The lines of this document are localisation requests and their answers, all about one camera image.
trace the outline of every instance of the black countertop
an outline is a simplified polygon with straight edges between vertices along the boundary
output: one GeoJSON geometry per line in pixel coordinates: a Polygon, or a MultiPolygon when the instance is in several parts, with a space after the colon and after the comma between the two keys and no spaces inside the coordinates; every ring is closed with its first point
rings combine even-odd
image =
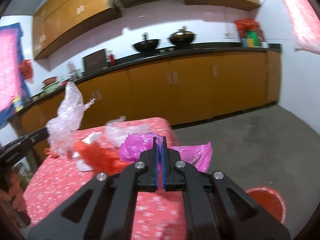
{"type": "MultiPolygon", "coordinates": [[[[171,46],[161,49],[156,49],[153,52],[149,53],[136,53],[127,57],[122,57],[116,59],[117,65],[113,67],[103,68],[95,73],[90,75],[84,76],[75,81],[75,84],[79,84],[81,82],[87,81],[89,79],[95,78],[97,76],[104,75],[106,73],[110,73],[116,70],[124,69],[129,66],[156,61],[160,59],[166,59],[171,57],[179,57],[179,56],[187,56],[187,55],[194,55],[194,54],[207,54],[212,52],[221,52],[221,51],[255,51],[255,52],[265,52],[265,51],[275,51],[281,52],[281,44],[270,43],[269,48],[261,48],[261,47],[254,47],[254,48],[244,48],[241,47],[240,42],[206,42],[206,43],[192,43],[185,46],[171,46]]],[[[47,94],[38,100],[28,104],[19,112],[14,114],[12,119],[16,115],[23,114],[25,111],[30,109],[32,106],[38,104],[39,102],[55,95],[60,92],[64,91],[64,86],[59,87],[54,92],[47,94]]]]}

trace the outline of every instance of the clear plastic bag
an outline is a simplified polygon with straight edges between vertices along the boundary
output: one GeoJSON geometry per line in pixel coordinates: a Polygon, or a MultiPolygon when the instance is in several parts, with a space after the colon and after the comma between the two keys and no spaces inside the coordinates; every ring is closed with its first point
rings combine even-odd
{"type": "Polygon", "coordinates": [[[58,116],[46,124],[52,154],[61,156],[73,152],[74,131],[79,129],[84,111],[93,103],[94,99],[91,99],[84,105],[77,86],[73,82],[67,83],[65,97],[57,111],[58,116]]]}
{"type": "MultiPolygon", "coordinates": [[[[120,160],[131,163],[138,161],[141,152],[152,149],[154,137],[157,137],[156,142],[160,147],[163,142],[163,137],[160,135],[154,133],[129,135],[119,148],[120,160]]],[[[198,171],[206,172],[208,170],[212,157],[210,142],[204,145],[174,146],[170,148],[178,151],[181,160],[193,164],[198,171]]]]}
{"type": "Polygon", "coordinates": [[[124,124],[124,121],[125,116],[121,116],[119,119],[106,123],[105,133],[109,140],[116,147],[120,147],[120,145],[124,143],[125,139],[130,134],[149,132],[150,125],[148,124],[128,126],[124,124]]]}

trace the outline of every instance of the silver screw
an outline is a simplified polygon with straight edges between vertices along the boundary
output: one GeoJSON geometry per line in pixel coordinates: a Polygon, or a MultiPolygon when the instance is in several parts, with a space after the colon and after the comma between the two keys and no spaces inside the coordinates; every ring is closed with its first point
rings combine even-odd
{"type": "Polygon", "coordinates": [[[100,172],[100,173],[97,175],[97,180],[103,181],[103,180],[105,180],[107,177],[108,177],[107,174],[105,174],[104,172],[100,172]]]}
{"type": "Polygon", "coordinates": [[[222,179],[224,175],[221,171],[216,171],[213,176],[215,179],[222,179]]]}
{"type": "Polygon", "coordinates": [[[134,165],[137,169],[142,169],[145,165],[144,162],[136,162],[134,165]]]}
{"type": "Polygon", "coordinates": [[[184,161],[177,161],[176,167],[177,168],[184,168],[186,166],[186,163],[184,161]]]}

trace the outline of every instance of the pink tablecloth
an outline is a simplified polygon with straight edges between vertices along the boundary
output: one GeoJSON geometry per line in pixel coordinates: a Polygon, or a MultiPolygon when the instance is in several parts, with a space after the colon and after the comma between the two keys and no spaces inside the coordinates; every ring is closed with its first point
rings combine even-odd
{"type": "MultiPolygon", "coordinates": [[[[177,146],[176,137],[168,122],[162,118],[149,118],[126,122],[128,125],[149,124],[150,131],[166,136],[168,147],[177,146]]],[[[77,139],[104,127],[77,131],[77,139]]],[[[111,147],[103,135],[104,147],[111,147]]],[[[79,172],[76,163],[66,157],[46,158],[33,176],[24,198],[32,224],[37,224],[60,203],[69,198],[93,176],[93,172],[79,172]]],[[[185,217],[181,192],[140,192],[132,229],[132,239],[185,239],[185,217]]]]}

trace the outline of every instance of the gray floor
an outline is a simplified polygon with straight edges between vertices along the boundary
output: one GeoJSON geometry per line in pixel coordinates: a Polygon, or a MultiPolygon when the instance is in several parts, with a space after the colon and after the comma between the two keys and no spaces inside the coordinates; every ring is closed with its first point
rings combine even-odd
{"type": "Polygon", "coordinates": [[[320,136],[278,105],[175,133],[181,145],[211,142],[214,153],[208,172],[223,171],[243,189],[278,190],[292,237],[320,201],[320,136]]]}

